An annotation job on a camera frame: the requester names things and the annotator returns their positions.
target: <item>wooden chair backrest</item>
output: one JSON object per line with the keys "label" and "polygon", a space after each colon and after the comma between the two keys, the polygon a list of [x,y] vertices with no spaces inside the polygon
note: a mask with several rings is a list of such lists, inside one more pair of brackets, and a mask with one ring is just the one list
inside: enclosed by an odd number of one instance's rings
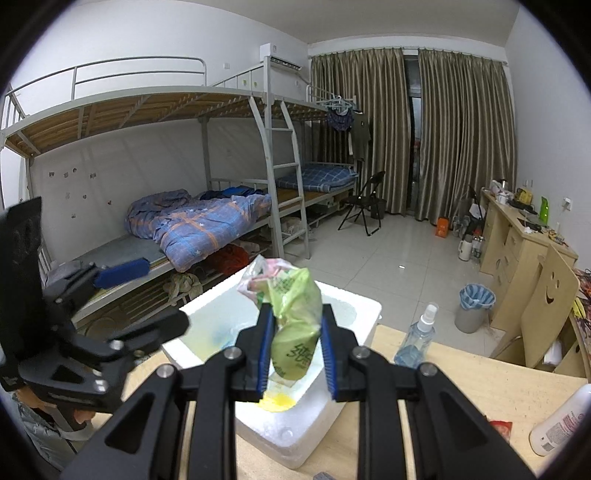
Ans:
{"label": "wooden chair backrest", "polygon": [[521,316],[527,367],[535,368],[557,339],[578,290],[579,279],[556,249],[548,246],[540,279]]}

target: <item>curtain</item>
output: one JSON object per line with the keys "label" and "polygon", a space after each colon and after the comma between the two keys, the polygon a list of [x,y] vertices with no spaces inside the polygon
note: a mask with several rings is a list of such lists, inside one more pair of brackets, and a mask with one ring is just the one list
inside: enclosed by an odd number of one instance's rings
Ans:
{"label": "curtain", "polygon": [[472,186],[493,179],[515,187],[515,126],[509,86],[500,61],[419,50],[423,134],[419,220],[450,218]]}
{"label": "curtain", "polygon": [[[410,110],[400,48],[376,48],[330,53],[312,58],[312,85],[356,98],[367,114],[372,133],[370,162],[363,165],[363,182],[386,171],[379,195],[390,213],[406,213],[410,165]],[[347,163],[347,135],[320,126],[318,161]]]}

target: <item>air conditioner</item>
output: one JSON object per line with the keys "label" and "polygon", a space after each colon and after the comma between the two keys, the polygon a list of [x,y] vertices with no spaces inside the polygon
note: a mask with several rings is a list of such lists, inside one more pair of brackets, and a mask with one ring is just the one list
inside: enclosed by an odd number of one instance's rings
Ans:
{"label": "air conditioner", "polygon": [[301,70],[301,66],[297,65],[285,58],[285,56],[281,55],[277,45],[273,45],[273,43],[265,43],[261,45],[260,49],[261,53],[261,61],[265,60],[265,57],[270,57],[273,66],[279,67],[283,70],[289,70],[291,72],[299,72]]}

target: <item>bed ladder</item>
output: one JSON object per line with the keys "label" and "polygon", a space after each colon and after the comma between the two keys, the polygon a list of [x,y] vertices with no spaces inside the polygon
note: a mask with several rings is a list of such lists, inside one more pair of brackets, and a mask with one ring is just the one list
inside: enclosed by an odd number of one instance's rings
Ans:
{"label": "bed ladder", "polygon": [[[255,118],[256,125],[261,134],[263,150],[265,152],[265,162],[267,164],[267,180],[268,180],[268,191],[271,195],[271,223],[270,227],[272,230],[274,255],[285,258],[284,245],[287,245],[292,240],[304,236],[304,252],[306,258],[310,258],[310,238],[308,232],[308,219],[306,216],[306,202],[304,198],[304,183],[301,176],[301,160],[300,160],[300,147],[298,146],[296,129],[294,128],[293,122],[287,105],[283,100],[281,102],[281,113],[287,124],[287,128],[275,128],[272,123],[271,108],[274,101],[267,102],[265,105],[265,121],[263,122],[261,113],[256,104],[256,100],[253,96],[249,98],[249,104],[251,106],[252,114]],[[290,163],[275,164],[273,161],[273,132],[285,134],[291,134],[291,145],[294,152],[294,161]],[[279,203],[277,198],[277,187],[275,185],[275,171],[282,170],[285,168],[295,167],[295,175],[297,177],[297,196],[295,198],[286,200]],[[281,210],[288,209],[293,204],[299,204],[301,223],[303,229],[289,235],[281,232]]]}

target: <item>blue plaid quilt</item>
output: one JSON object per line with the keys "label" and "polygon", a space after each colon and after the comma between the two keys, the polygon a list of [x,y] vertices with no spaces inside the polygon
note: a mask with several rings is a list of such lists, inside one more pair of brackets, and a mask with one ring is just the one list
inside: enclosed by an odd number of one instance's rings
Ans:
{"label": "blue plaid quilt", "polygon": [[[330,193],[348,184],[352,184],[357,174],[349,167],[308,163],[301,169],[304,190],[307,192]],[[296,173],[290,173],[276,180],[282,189],[297,190]]]}
{"label": "blue plaid quilt", "polygon": [[132,203],[125,229],[158,242],[173,267],[185,272],[247,233],[270,207],[270,195],[199,200],[186,190],[175,190]]}

